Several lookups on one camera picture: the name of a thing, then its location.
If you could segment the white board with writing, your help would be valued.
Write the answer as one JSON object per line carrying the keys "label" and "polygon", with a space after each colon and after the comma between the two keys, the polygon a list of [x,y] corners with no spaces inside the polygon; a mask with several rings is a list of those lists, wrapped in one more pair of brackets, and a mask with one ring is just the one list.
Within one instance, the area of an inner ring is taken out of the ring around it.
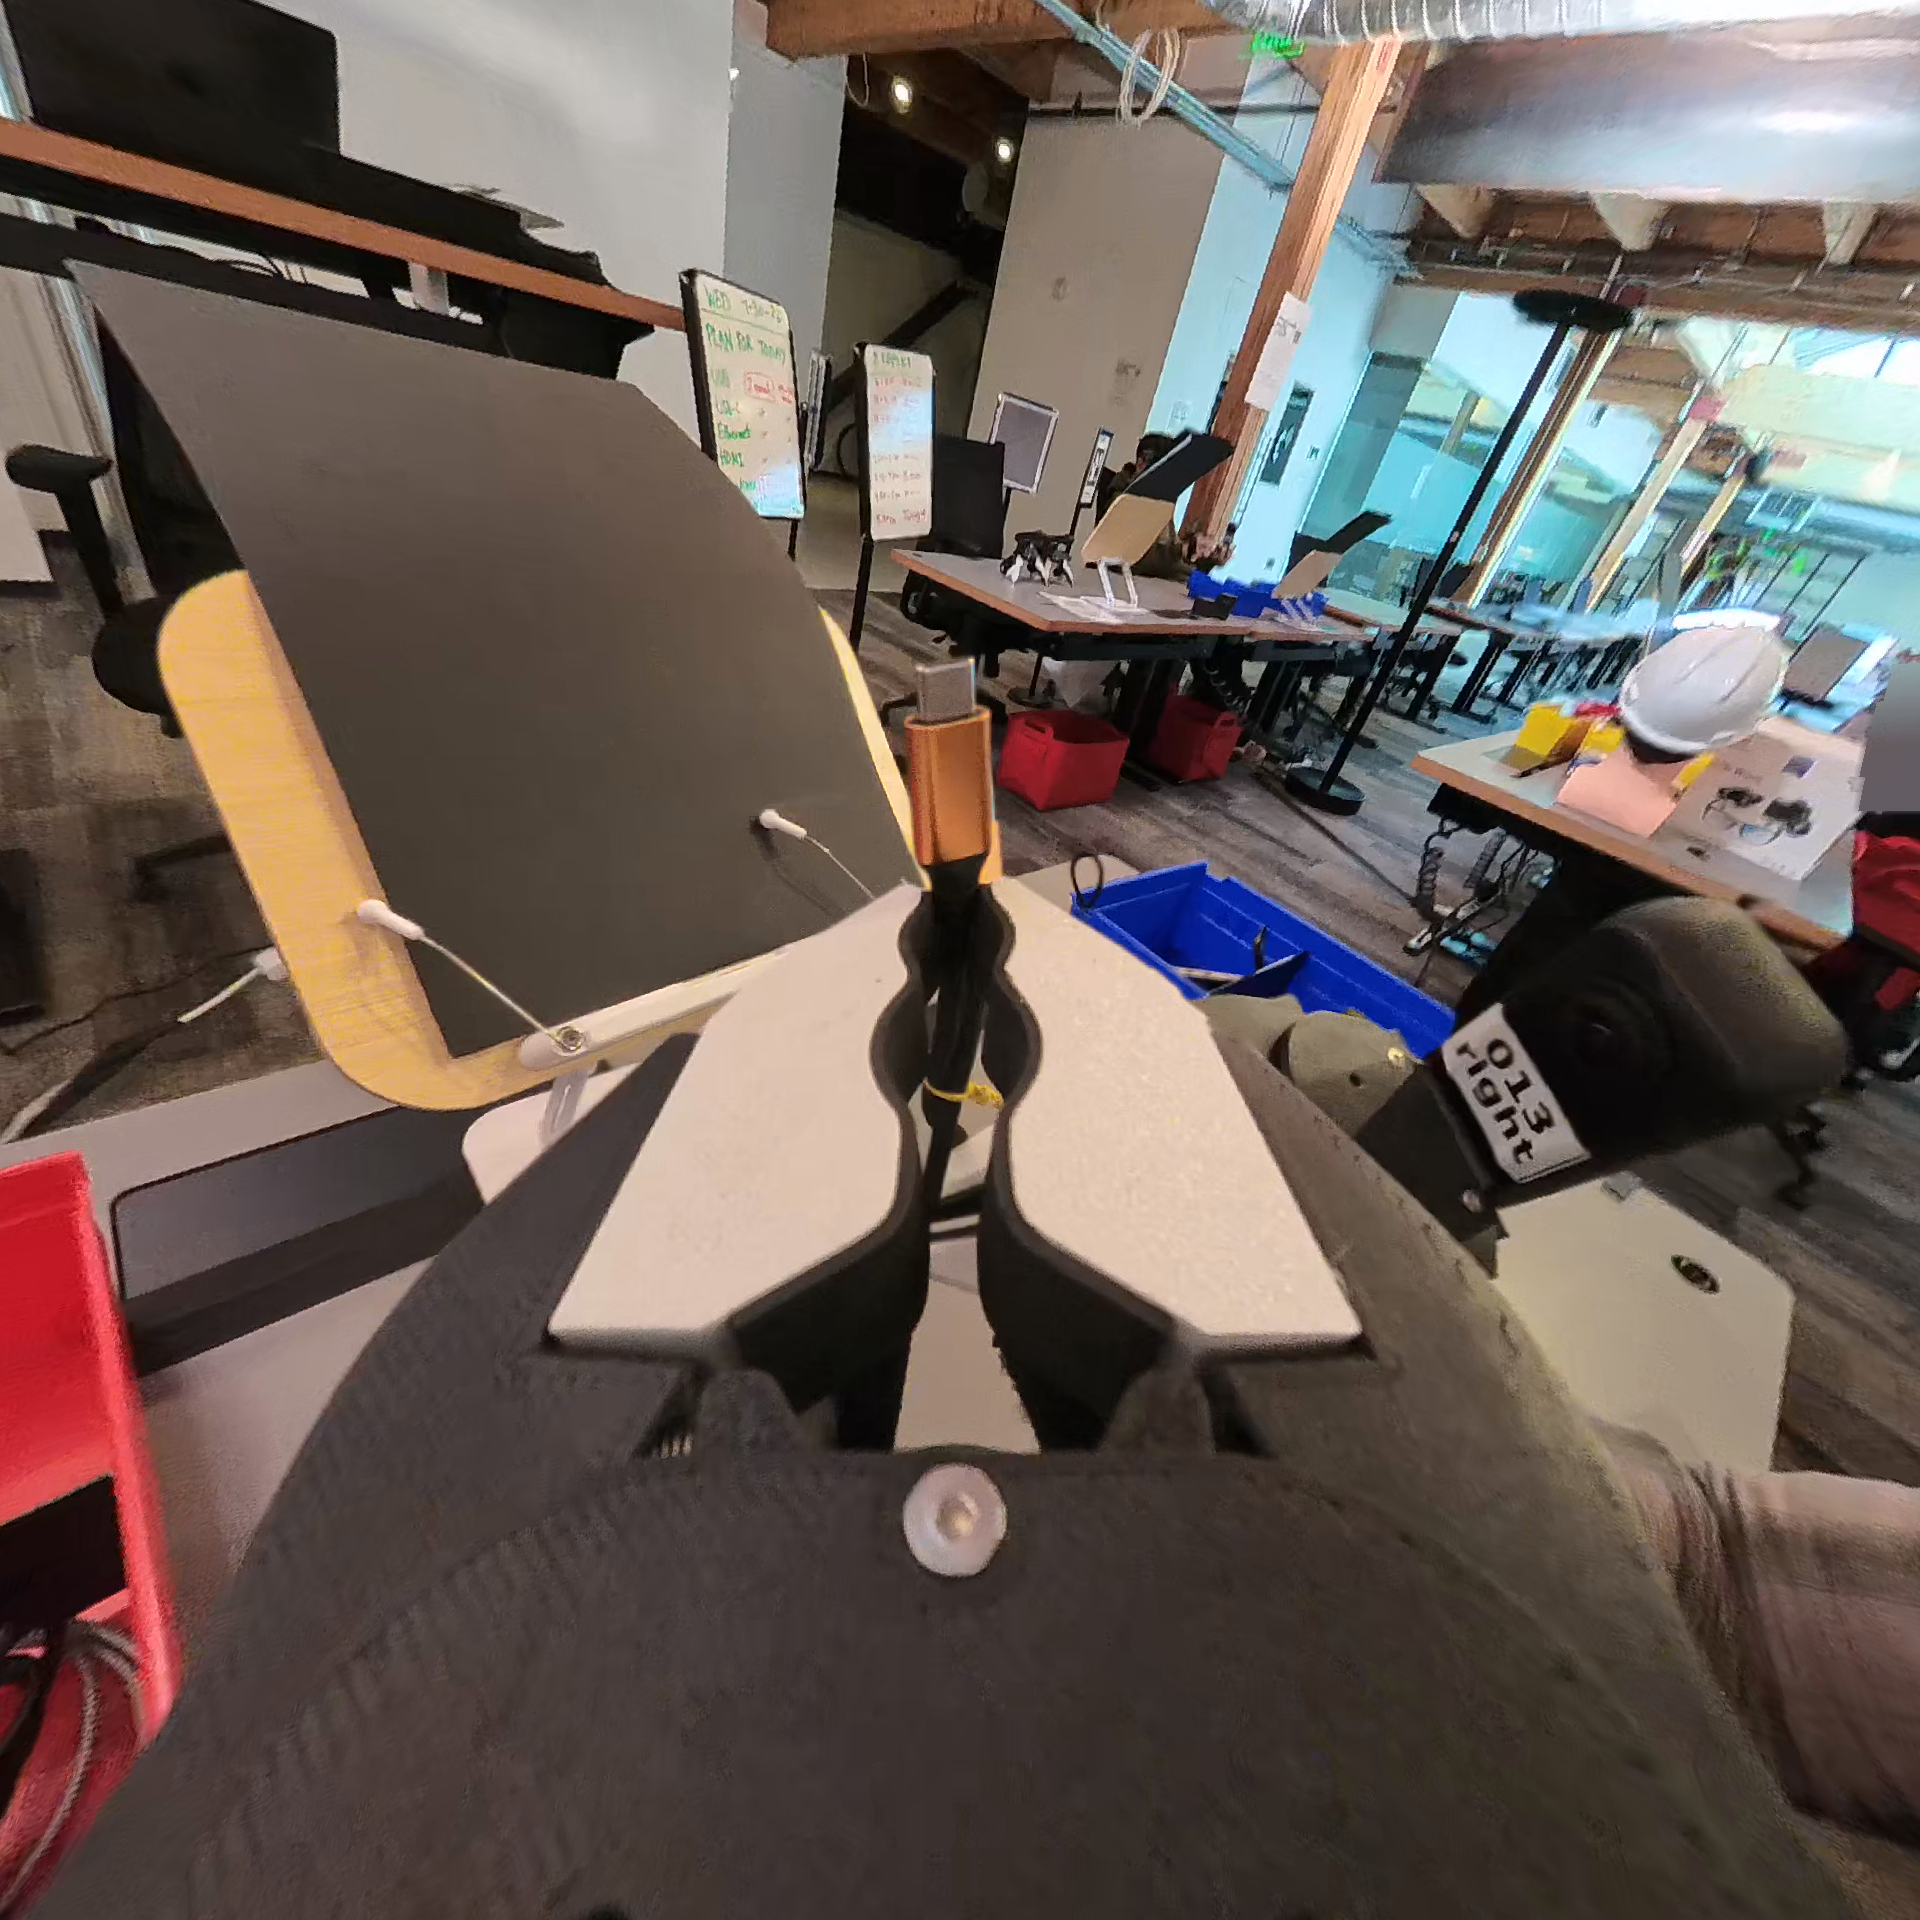
{"label": "white board with writing", "polygon": [[861,536],[921,539],[933,528],[934,367],[884,343],[861,343],[855,367]]}
{"label": "white board with writing", "polygon": [[783,306],[727,278],[684,270],[684,330],[699,442],[752,512],[805,516],[800,374]]}

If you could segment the black tripod pole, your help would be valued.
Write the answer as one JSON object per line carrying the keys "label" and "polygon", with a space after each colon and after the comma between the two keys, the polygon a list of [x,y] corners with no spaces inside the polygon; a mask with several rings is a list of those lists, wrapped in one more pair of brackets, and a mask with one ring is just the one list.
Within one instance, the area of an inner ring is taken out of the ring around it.
{"label": "black tripod pole", "polygon": [[1384,647],[1383,656],[1371,667],[1371,676],[1365,681],[1359,703],[1355,705],[1353,713],[1336,735],[1332,752],[1324,762],[1296,762],[1280,778],[1278,792],[1286,800],[1303,802],[1313,812],[1334,814],[1339,819],[1350,819],[1359,812],[1361,793],[1355,784],[1344,779],[1347,764],[1353,756],[1353,750],[1358,748],[1375,708],[1381,707],[1384,691],[1399,675],[1413,646],[1413,638],[1423,624],[1432,596],[1451,575],[1455,566],[1455,554],[1465,536],[1470,534],[1475,516],[1479,515],[1480,502],[1487,496],[1494,480],[1499,479],[1502,463],[1511,451],[1518,432],[1526,423],[1528,411],[1548,382],[1548,375],[1553,371],[1569,338],[1579,338],[1581,345],[1589,345],[1591,340],[1598,340],[1600,345],[1612,345],[1616,336],[1632,324],[1639,303],[1640,299],[1637,295],[1617,299],[1605,295],[1581,295],[1567,289],[1551,286],[1531,289],[1512,295],[1511,304],[1524,322],[1548,328],[1544,345],[1534,369],[1526,374],[1526,382],[1520,391],[1518,404],[1511,409],[1507,423],[1496,432],[1494,444],[1491,447],[1485,463],[1480,465],[1471,483],[1471,489],[1465,495],[1447,530],[1447,539],[1439,542],[1431,566],[1417,578],[1413,596],[1406,607],[1406,615],[1396,627],[1392,642]]}

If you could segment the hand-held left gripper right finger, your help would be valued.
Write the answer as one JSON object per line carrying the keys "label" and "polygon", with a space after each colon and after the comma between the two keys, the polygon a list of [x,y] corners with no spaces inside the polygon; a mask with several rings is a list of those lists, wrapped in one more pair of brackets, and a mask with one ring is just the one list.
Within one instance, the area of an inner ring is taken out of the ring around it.
{"label": "hand-held left gripper right finger", "polygon": [[991,887],[981,1063],[1003,1096],[976,1299],[1031,1432],[1093,1452],[1127,1392],[1365,1363],[1365,1329],[1213,1027],[1020,880]]}

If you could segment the yellow bin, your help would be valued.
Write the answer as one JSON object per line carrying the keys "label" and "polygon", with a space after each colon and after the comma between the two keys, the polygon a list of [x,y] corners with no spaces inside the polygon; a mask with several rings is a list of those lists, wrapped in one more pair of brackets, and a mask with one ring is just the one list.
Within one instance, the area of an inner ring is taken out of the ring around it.
{"label": "yellow bin", "polygon": [[1623,745],[1616,705],[1534,705],[1502,760],[1515,775],[1598,762]]}

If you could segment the person's right forearm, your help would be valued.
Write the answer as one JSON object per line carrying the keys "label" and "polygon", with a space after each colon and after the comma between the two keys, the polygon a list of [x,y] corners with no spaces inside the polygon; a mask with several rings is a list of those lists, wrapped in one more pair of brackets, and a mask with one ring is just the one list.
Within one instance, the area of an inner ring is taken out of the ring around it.
{"label": "person's right forearm", "polygon": [[1918,1492],[1732,1472],[1600,1426],[1640,1537],[1788,1798],[1915,1849]]}

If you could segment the small blue bin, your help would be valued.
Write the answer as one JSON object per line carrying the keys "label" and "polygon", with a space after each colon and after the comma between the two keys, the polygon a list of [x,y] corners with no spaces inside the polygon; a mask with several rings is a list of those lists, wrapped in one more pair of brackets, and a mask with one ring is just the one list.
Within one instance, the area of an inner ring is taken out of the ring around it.
{"label": "small blue bin", "polygon": [[1313,624],[1327,611],[1327,596],[1321,591],[1285,594],[1273,583],[1241,583],[1207,570],[1189,575],[1185,592],[1201,618],[1276,618]]}

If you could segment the white hard hat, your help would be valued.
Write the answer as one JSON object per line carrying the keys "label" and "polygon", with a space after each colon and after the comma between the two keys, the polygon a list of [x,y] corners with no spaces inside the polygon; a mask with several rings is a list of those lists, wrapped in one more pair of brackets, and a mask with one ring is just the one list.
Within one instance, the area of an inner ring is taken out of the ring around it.
{"label": "white hard hat", "polygon": [[1672,630],[1621,684],[1624,748],[1643,762],[1692,762],[1735,745],[1769,718],[1788,658],[1769,618],[1713,618]]}

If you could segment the blue storage bin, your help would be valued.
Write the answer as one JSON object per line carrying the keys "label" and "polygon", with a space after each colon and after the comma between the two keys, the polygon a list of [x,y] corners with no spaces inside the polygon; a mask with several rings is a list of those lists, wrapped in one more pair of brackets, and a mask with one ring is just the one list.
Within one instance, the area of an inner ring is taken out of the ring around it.
{"label": "blue storage bin", "polygon": [[1399,1034],[1417,1059],[1454,1034],[1443,1001],[1204,863],[1124,878],[1096,868],[1091,883],[1072,872],[1072,914],[1185,1001],[1293,1000]]}

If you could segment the silver ventilation duct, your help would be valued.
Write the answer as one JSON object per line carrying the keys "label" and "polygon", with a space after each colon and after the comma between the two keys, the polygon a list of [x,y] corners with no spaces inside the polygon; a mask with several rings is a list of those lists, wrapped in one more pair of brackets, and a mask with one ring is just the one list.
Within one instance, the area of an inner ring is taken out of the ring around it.
{"label": "silver ventilation duct", "polygon": [[1409,91],[1381,179],[1665,203],[1915,203],[1918,22],[1470,41]]}

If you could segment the white adjustable stand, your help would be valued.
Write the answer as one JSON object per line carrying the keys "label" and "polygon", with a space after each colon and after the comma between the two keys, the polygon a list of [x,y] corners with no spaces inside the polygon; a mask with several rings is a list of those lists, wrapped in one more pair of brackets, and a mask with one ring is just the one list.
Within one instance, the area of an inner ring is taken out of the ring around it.
{"label": "white adjustable stand", "polygon": [[254,953],[249,967],[185,1008],[171,1028],[205,1022],[254,988],[294,992],[331,1067],[373,1099],[416,1114],[477,1114],[609,1065],[636,1065],[657,1046],[695,1032],[772,956],[559,1022],[563,1046],[535,1032],[476,1054],[448,1052],[416,977],[414,948],[389,930],[350,928],[315,952]]}

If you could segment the red crate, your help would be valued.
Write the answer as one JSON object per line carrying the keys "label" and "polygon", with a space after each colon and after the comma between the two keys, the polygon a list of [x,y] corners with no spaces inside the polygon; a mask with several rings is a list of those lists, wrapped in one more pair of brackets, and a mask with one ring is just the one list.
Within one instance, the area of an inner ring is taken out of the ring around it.
{"label": "red crate", "polygon": [[1144,742],[1142,764],[1166,782],[1201,784],[1228,772],[1238,745],[1241,721],[1233,708],[1169,694]]}
{"label": "red crate", "polygon": [[1113,800],[1128,737],[1104,718],[1067,708],[1015,711],[996,760],[996,787],[1038,812]]}

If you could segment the black office chair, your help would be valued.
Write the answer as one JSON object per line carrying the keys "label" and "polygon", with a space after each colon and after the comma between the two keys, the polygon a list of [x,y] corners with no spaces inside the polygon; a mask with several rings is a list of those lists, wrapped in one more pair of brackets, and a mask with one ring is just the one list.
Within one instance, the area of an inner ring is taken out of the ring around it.
{"label": "black office chair", "polygon": [[120,591],[97,503],[97,486],[109,473],[112,459],[93,454],[40,444],[20,444],[7,454],[7,479],[20,489],[46,495],[59,507],[103,614],[103,627],[88,650],[93,680],[120,707],[152,718],[161,737],[181,739],[182,730],[167,700],[158,660],[160,624],[171,602],[148,596],[132,604]]}

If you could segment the red storage bin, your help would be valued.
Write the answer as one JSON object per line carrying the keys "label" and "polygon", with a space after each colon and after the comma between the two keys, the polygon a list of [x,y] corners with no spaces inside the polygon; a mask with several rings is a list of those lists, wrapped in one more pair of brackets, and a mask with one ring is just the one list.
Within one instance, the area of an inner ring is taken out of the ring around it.
{"label": "red storage bin", "polygon": [[75,1152],[1,1175],[1,1913],[158,1735],[176,1585],[120,1294]]}

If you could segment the black desktop monitor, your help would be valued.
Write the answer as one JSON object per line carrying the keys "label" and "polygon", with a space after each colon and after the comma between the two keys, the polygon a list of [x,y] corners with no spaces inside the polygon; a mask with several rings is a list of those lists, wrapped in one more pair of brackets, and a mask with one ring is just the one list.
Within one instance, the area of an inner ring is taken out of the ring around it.
{"label": "black desktop monitor", "polygon": [[340,148],[339,41],[255,3],[7,3],[29,120],[217,170]]}

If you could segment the white printed box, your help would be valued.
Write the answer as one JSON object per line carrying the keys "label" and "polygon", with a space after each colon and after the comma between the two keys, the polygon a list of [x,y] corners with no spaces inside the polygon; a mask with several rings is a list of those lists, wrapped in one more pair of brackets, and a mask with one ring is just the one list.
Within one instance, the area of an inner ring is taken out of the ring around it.
{"label": "white printed box", "polygon": [[1798,883],[1853,832],[1861,796],[1861,742],[1772,716],[1708,762],[1663,832]]}

